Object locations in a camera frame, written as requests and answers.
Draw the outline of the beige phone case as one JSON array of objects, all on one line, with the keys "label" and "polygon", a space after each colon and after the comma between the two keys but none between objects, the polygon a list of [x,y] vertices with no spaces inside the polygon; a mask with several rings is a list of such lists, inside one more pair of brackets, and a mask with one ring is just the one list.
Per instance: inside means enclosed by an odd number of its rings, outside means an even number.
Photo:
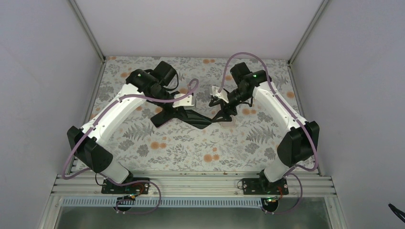
[{"label": "beige phone case", "polygon": [[233,115],[230,115],[230,121],[219,122],[222,128],[233,128],[236,126],[236,122]]}]

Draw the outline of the black smartphone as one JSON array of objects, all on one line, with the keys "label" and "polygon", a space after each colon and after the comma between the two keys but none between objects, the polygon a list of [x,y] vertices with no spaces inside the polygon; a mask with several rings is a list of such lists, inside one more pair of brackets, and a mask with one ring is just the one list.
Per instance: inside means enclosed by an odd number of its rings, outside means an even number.
[{"label": "black smartphone", "polygon": [[162,125],[174,118],[174,114],[166,111],[161,111],[158,114],[150,118],[151,122],[156,128],[160,128]]},{"label": "black smartphone", "polygon": [[182,121],[198,129],[204,129],[212,124],[212,119],[208,118],[194,110],[185,110],[185,117]]}]

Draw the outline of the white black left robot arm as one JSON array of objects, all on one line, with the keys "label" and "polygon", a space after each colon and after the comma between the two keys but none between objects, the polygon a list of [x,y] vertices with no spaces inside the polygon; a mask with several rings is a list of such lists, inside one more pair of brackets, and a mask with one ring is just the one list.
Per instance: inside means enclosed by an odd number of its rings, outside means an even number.
[{"label": "white black left robot arm", "polygon": [[145,102],[155,104],[162,110],[150,120],[155,127],[160,127],[171,119],[181,120],[198,129],[208,127],[210,118],[190,110],[195,105],[193,92],[199,81],[192,79],[186,94],[181,94],[167,86],[178,73],[167,62],[161,61],[154,69],[136,69],[125,79],[118,94],[94,118],[80,128],[72,126],[67,131],[71,153],[64,164],[67,170],[73,157],[77,157],[87,167],[107,178],[120,193],[127,193],[133,187],[132,173],[121,165],[114,156],[104,148],[115,130],[127,117]]}]

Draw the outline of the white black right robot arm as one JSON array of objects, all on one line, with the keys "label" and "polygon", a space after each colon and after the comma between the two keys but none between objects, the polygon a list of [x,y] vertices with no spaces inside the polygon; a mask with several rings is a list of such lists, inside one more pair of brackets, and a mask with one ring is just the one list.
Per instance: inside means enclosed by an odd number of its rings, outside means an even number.
[{"label": "white black right robot arm", "polygon": [[276,90],[267,69],[252,72],[242,62],[232,67],[230,73],[236,89],[227,92],[222,86],[211,88],[209,106],[220,106],[212,122],[230,122],[237,114],[236,108],[247,100],[256,100],[269,112],[284,136],[275,160],[254,179],[253,187],[256,191],[271,194],[280,185],[280,180],[299,166],[299,162],[315,155],[320,127],[293,110]]}]

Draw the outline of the floral patterned table mat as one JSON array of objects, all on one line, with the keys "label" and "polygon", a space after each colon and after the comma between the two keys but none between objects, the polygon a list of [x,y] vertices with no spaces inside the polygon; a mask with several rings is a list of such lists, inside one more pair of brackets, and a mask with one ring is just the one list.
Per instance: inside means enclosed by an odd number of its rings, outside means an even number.
[{"label": "floral patterned table mat", "polygon": [[[217,108],[209,107],[213,85],[225,81],[225,89],[236,85],[231,75],[223,76],[226,59],[187,57],[126,57],[107,59],[93,115],[97,115],[120,91],[125,79],[136,69],[153,69],[159,62],[172,65],[179,77],[171,87],[186,93],[191,79],[199,80],[195,92],[196,112],[214,117]],[[260,171],[276,158],[282,140],[281,128],[259,103],[238,107],[236,126],[222,128],[219,123],[197,129],[172,119],[156,128],[150,118],[161,109],[151,103],[136,108],[105,144],[115,159],[129,170],[148,171]]]}]

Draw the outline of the black object at edge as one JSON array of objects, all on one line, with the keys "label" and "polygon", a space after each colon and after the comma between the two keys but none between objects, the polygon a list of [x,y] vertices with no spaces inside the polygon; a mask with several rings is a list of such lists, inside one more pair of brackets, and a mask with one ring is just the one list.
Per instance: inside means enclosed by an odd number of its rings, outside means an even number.
[{"label": "black object at edge", "polygon": [[403,223],[405,223],[405,213],[402,210],[398,209],[391,203],[388,204],[388,207]]}]

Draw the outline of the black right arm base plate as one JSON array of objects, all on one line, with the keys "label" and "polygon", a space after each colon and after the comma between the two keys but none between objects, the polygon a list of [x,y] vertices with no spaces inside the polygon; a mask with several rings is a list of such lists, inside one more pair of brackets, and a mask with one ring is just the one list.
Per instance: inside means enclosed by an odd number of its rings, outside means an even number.
[{"label": "black right arm base plate", "polygon": [[243,178],[236,187],[244,195],[287,195],[289,194],[287,180],[282,178],[276,182],[269,182],[261,178]]}]

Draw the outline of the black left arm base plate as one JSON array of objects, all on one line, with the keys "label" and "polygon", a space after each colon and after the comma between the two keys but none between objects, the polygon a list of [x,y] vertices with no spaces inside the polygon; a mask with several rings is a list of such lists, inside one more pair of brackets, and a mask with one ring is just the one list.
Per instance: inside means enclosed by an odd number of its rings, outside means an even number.
[{"label": "black left arm base plate", "polygon": [[102,185],[102,194],[119,194],[119,195],[140,195],[148,194],[150,181],[147,177],[133,177],[129,182],[136,181],[136,184],[130,184],[125,186],[118,186],[112,182],[105,180]]}]

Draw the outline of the aluminium frame post right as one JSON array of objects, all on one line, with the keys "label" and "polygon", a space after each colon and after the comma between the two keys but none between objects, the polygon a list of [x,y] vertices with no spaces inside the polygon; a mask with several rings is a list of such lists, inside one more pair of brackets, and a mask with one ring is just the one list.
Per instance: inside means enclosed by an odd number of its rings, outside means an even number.
[{"label": "aluminium frame post right", "polygon": [[319,19],[323,15],[323,12],[327,8],[329,2],[330,2],[330,0],[322,0],[321,1],[321,3],[319,5],[319,7],[317,8],[314,16],[312,17],[310,23],[308,24],[307,28],[305,29],[301,39],[299,40],[299,42],[298,42],[297,46],[295,47],[291,57],[288,60],[289,67],[292,67],[292,65],[293,65],[294,61],[296,60],[296,58],[298,57],[301,49],[305,45],[305,43],[306,43],[307,39],[309,38],[309,36],[311,35],[314,27],[316,26]]}]

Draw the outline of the aluminium frame post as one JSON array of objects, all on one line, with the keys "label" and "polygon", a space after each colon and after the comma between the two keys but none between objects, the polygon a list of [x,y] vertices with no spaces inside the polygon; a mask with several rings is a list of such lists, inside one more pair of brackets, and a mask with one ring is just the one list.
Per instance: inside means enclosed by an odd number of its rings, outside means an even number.
[{"label": "aluminium frame post", "polygon": [[321,3],[319,5],[319,7],[317,8],[314,16],[312,17],[310,23],[308,24],[307,28],[305,29],[301,39],[299,40],[299,42],[298,42],[297,46],[295,47],[291,57],[288,60],[289,67],[292,67],[292,65],[293,65],[294,61],[296,60],[296,58],[298,57],[301,49],[305,45],[305,43],[306,43],[307,39],[309,38],[309,36],[311,35],[314,27],[316,26],[319,19],[323,15],[323,12],[327,8],[329,2],[330,2],[330,0],[322,0],[321,1]]},{"label": "aluminium frame post", "polygon": [[68,3],[71,5],[73,12],[75,14],[75,16],[77,17],[80,25],[82,26],[82,28],[85,31],[86,36],[88,37],[93,49],[95,50],[97,56],[99,57],[99,59],[101,60],[102,63],[105,62],[106,57],[103,54],[98,42],[96,41],[96,38],[94,36],[94,34],[92,33],[78,3],[76,0],[68,0]]}]

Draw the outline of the aluminium frame post left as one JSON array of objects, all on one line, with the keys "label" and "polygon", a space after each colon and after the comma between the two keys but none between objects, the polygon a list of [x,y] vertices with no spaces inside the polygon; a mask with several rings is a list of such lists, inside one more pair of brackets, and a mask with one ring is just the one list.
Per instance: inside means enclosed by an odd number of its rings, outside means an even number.
[{"label": "aluminium frame post left", "polygon": [[106,57],[103,54],[98,42],[96,41],[96,38],[94,36],[94,34],[92,33],[78,3],[76,0],[68,0],[68,3],[71,5],[73,12],[75,14],[75,16],[77,17],[80,25],[82,26],[82,28],[85,31],[86,36],[88,37],[93,49],[95,50],[97,56],[99,57],[99,59],[101,60],[102,63],[105,62]]}]

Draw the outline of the aluminium front rail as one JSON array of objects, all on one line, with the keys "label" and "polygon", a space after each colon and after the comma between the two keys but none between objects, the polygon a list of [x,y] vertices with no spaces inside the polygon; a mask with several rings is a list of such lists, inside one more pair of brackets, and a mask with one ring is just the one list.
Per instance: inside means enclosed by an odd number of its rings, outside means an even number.
[{"label": "aluminium front rail", "polygon": [[[242,197],[239,189],[242,178],[256,178],[257,172],[218,172],[218,171],[145,171],[134,172],[135,177],[147,177],[161,190],[163,197]],[[322,177],[313,172],[297,172],[298,178],[287,177],[288,198],[298,197],[303,188],[304,197],[336,197],[337,193],[331,177]],[[84,172],[77,177],[64,180],[57,176],[51,195],[53,196],[100,196],[102,177]]]}]

